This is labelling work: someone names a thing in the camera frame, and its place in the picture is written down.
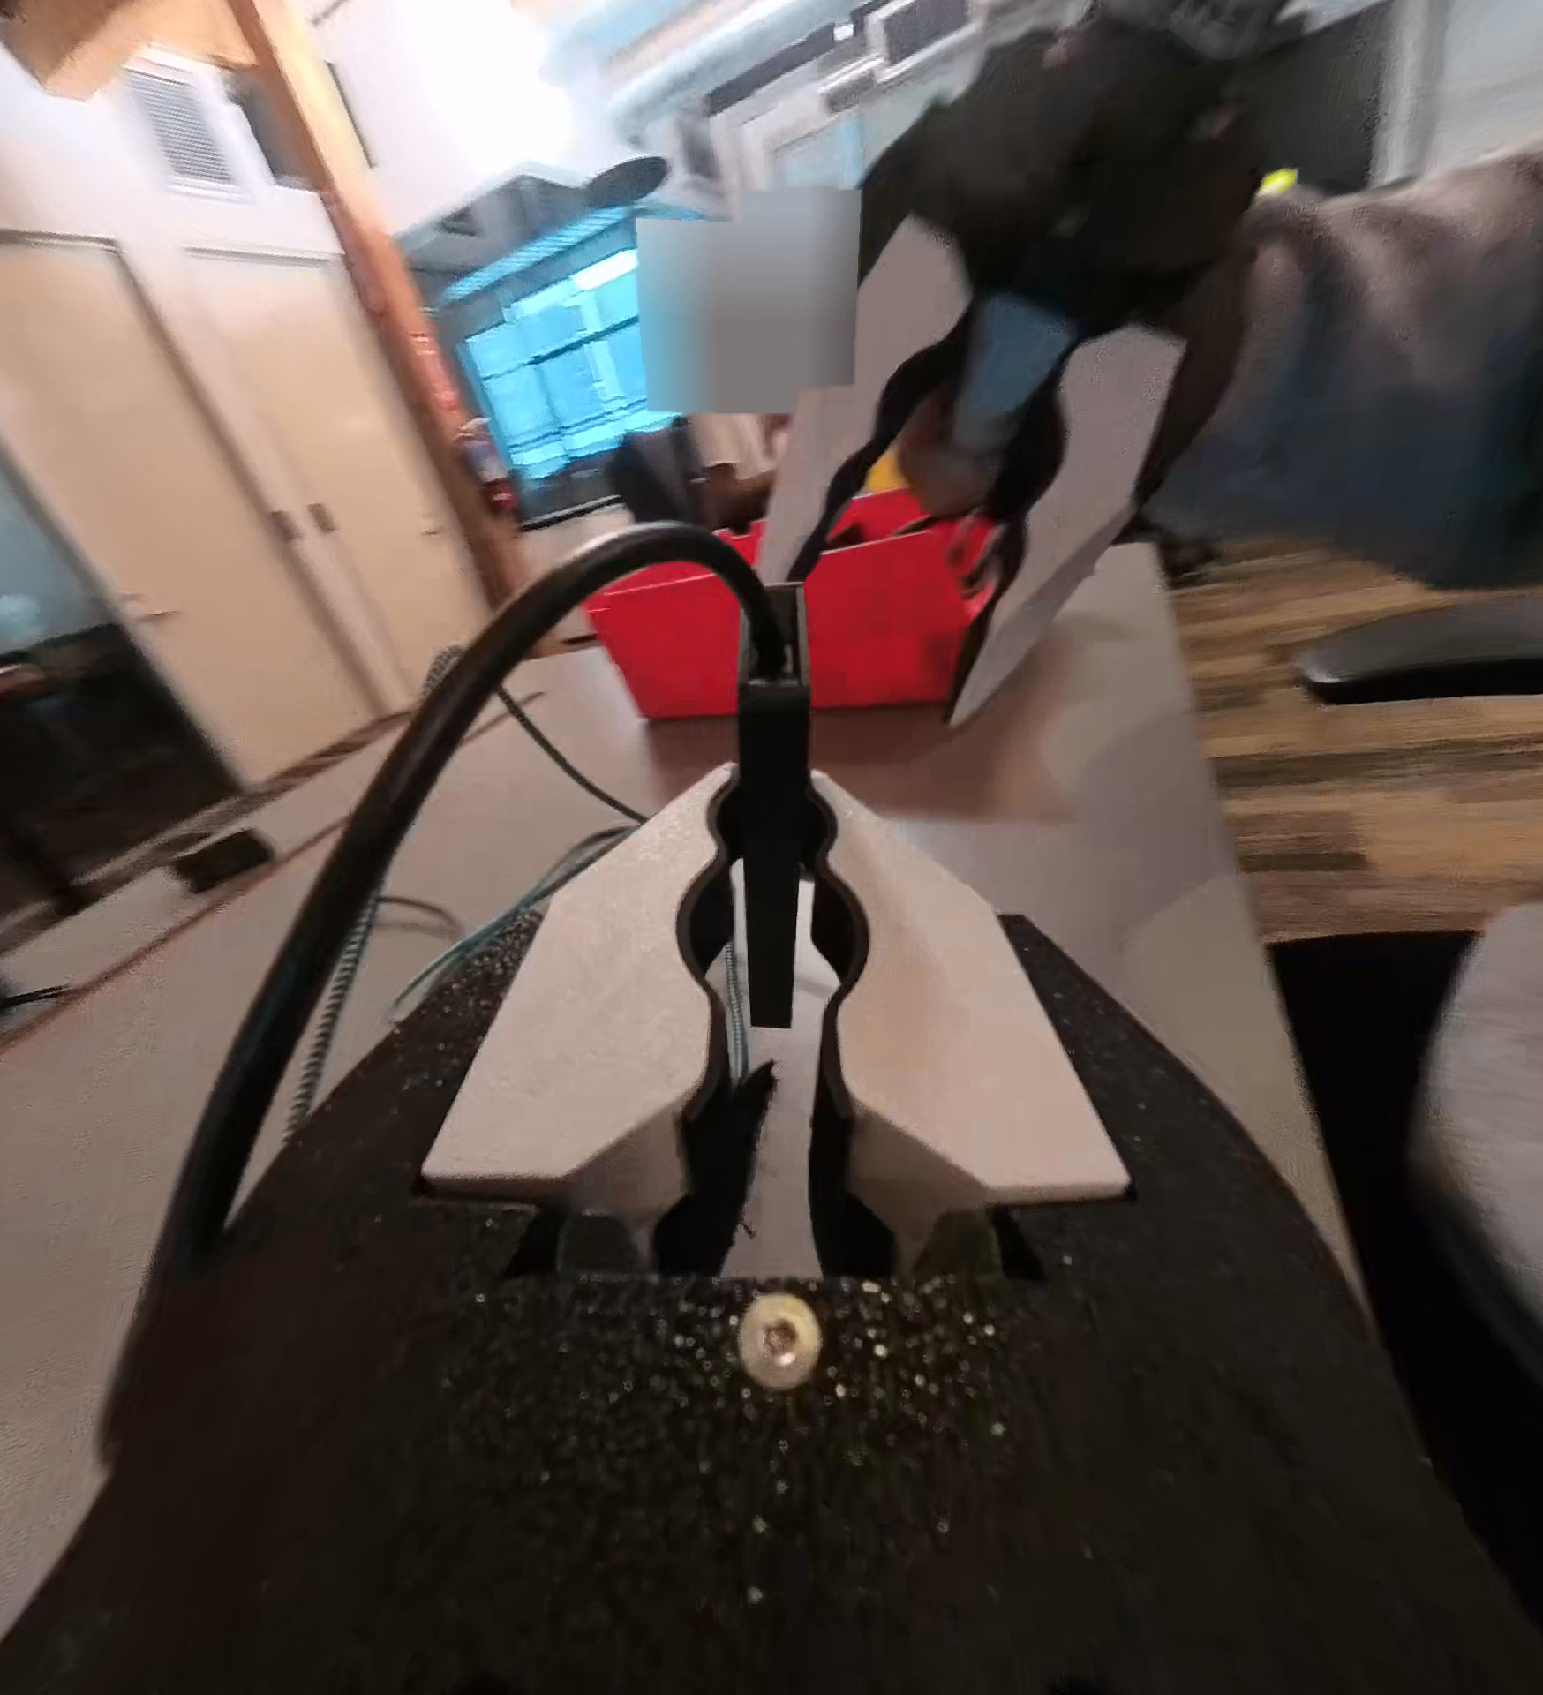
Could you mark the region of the black usb hub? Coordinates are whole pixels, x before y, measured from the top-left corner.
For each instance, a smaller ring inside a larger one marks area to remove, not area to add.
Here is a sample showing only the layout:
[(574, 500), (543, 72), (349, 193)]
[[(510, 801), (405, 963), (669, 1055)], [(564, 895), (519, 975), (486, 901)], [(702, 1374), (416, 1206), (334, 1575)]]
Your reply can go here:
[(740, 648), (735, 847), (746, 1004), (761, 1031), (786, 1031), (796, 997), (796, 925), (807, 815), (809, 675), (801, 584), (772, 584), (780, 668), (766, 670), (752, 631)]

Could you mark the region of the white double door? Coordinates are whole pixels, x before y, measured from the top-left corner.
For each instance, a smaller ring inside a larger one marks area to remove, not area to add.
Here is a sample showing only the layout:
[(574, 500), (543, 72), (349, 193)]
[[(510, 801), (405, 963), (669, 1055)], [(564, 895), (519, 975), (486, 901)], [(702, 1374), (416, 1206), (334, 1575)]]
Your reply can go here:
[(431, 657), (486, 624), (453, 537), (398, 456), (349, 447), (346, 537), (321, 582), (280, 535), (165, 345), (117, 247), (0, 239), (0, 456), (39, 503), (231, 781), (287, 772), (416, 698)]

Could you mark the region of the person's grey clothing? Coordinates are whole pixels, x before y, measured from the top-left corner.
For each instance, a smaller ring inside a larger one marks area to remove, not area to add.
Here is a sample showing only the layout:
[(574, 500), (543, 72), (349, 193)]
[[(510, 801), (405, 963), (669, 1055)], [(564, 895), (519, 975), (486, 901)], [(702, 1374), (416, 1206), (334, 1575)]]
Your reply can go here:
[(1494, 920), (1452, 977), (1409, 1175), (1464, 1297), (1543, 1394), (1543, 901)]

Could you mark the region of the wooden pillar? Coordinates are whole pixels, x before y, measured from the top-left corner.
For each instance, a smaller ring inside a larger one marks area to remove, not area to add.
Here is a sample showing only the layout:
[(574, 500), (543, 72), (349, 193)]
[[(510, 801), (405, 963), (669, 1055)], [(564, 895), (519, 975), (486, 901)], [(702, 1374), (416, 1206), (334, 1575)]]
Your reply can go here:
[(335, 81), (316, 55), (306, 20), (292, 6), (228, 3), (228, 12), (251, 55), (256, 85), (334, 226), (362, 315), (372, 329), (456, 524), (486, 606), (498, 609), (514, 598), (523, 577), (518, 528), (486, 514), (455, 456), (455, 430), (465, 416), (476, 413), (465, 402), (456, 372), (437, 340), (400, 246), (386, 229)]

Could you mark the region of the person's right forearm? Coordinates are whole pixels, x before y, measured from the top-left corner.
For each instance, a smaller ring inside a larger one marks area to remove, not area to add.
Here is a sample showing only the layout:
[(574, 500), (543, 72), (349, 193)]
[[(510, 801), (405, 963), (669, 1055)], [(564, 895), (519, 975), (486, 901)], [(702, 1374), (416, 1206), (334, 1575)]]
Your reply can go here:
[(1184, 305), (1143, 517), (1437, 592), (1543, 586), (1543, 135), (1254, 203)]

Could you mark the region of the red plastic bin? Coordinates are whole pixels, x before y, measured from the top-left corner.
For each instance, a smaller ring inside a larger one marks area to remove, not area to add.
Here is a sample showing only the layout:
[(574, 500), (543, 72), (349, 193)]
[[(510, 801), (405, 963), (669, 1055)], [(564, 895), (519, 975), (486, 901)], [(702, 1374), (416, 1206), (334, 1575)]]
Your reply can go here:
[[(852, 497), (805, 582), (809, 702), (817, 710), (942, 703), (989, 584), (994, 530), (935, 522), (905, 491)], [(732, 716), (740, 608), (700, 565), (660, 563), (586, 602), (649, 721)]]

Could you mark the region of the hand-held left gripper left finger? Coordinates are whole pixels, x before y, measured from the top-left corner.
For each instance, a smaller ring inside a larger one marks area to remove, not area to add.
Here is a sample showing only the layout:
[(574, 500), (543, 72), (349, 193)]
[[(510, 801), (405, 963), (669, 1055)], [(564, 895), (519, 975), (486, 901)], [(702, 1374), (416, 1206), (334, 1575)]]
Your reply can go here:
[(575, 874), (431, 1143), (439, 1196), (665, 1216), (691, 1189), (682, 1117), (721, 1073), (721, 1011), (678, 920), (721, 861), (716, 766)]

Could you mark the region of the red fire extinguisher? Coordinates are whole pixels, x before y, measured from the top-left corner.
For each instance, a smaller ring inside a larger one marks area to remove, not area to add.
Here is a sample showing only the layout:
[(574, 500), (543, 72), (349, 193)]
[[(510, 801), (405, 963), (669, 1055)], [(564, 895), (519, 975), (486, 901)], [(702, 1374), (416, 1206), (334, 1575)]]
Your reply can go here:
[(518, 489), (480, 416), (465, 416), (453, 435), (453, 452), (472, 479), (486, 514), (518, 528)]

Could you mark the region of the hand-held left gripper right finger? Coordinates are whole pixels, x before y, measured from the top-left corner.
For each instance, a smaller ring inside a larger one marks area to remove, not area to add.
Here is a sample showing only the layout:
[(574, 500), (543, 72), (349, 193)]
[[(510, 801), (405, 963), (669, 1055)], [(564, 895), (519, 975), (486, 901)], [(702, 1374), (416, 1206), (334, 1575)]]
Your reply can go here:
[(1094, 1204), (1130, 1177), (989, 901), (831, 775), (822, 866), (863, 925), (837, 969), (846, 1194), (875, 1216)]

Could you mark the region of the black office chair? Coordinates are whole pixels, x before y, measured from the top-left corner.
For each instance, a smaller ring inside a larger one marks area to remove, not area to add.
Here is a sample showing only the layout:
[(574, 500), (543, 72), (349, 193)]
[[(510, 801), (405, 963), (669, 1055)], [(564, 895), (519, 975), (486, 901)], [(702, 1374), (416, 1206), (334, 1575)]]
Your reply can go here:
[(1292, 658), (1327, 707), (1543, 697), (1543, 608), (1426, 609), (1352, 626)]

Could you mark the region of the small black battery pack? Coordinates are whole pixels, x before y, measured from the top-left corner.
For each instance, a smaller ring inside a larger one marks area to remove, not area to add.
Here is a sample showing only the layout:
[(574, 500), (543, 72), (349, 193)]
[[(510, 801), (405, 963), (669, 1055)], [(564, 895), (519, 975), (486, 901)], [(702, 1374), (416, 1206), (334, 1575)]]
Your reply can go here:
[(276, 850), (266, 837), (237, 829), (177, 854), (167, 861), (167, 874), (189, 895), (205, 896), (266, 872), (272, 861)]

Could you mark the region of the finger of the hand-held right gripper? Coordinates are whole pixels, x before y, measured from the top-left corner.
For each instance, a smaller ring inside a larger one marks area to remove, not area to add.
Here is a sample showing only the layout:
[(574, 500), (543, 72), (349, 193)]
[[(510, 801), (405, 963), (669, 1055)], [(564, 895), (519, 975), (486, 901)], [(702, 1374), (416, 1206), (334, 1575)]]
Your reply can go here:
[(957, 361), (971, 289), (951, 246), (905, 219), (859, 286), (854, 377), (802, 390), (782, 447), (761, 535), (761, 577), (784, 582), (817, 559), (824, 535), (863, 489), (914, 406)]
[(951, 730), (989, 705), (1119, 539), (1180, 362), (1180, 337), (1119, 327), (1065, 364), (1035, 416), (1055, 427), (1056, 465), (1039, 475), (1017, 456), (992, 494), (994, 582), (957, 663)]

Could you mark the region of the wall air vent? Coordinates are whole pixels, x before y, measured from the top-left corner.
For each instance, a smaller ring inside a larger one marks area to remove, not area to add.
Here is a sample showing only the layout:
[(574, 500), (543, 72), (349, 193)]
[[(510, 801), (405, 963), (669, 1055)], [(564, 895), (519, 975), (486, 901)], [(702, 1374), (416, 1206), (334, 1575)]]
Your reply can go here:
[(151, 141), (169, 193), (217, 201), (248, 196), (195, 76), (173, 65), (134, 63), (120, 71), (120, 86)]

